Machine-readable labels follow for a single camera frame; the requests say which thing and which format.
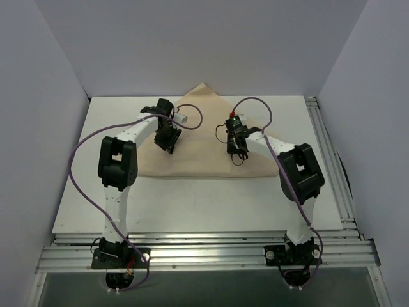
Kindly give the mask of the beige cloth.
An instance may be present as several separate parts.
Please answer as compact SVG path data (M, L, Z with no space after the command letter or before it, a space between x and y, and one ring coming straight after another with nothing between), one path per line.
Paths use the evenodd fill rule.
M144 177L256 178L278 175L276 163L257 153L241 162L227 153L226 133L217 128L229 118L233 106L205 83L190 90L176 105L193 104L203 114L196 130L183 130L172 154L163 151L151 135L137 149L139 175Z

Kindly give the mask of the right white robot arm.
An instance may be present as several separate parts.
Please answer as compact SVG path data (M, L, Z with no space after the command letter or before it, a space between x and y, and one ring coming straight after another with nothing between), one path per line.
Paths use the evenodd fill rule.
M325 179L310 145L294 145L267 136L259 127L246 126L246 117L232 112L225 121L227 153L243 161L249 153L259 154L276 163L282 192L292 203L293 219L286 237L291 242L284 247L285 259L300 263L306 256L304 244L313 236L314 205Z

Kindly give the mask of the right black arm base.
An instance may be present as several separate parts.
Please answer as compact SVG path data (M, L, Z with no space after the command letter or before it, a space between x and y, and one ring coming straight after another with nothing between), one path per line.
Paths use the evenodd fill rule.
M321 264L319 247L314 243L291 242L263 247L267 266L306 266Z

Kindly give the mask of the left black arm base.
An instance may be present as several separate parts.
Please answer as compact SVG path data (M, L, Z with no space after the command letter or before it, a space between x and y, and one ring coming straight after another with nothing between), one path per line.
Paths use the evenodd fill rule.
M93 259L91 263L92 269L145 269L150 262L151 249L146 247L138 247L138 250L145 257L143 260L133 248L125 248L124 254L119 256L103 253L99 248L93 251Z

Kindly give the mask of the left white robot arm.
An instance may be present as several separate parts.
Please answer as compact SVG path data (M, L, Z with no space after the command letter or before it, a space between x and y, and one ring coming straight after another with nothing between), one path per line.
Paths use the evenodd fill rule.
M98 176L104 186L105 211L109 216L105 218L98 248L114 268L124 267L129 259L129 247L125 242L128 237L127 200L138 175L137 149L154 134L154 143L167 153L173 153L181 134L181 129L171 121L173 111L173 104L161 98L156 106L141 109L140 123L102 140Z

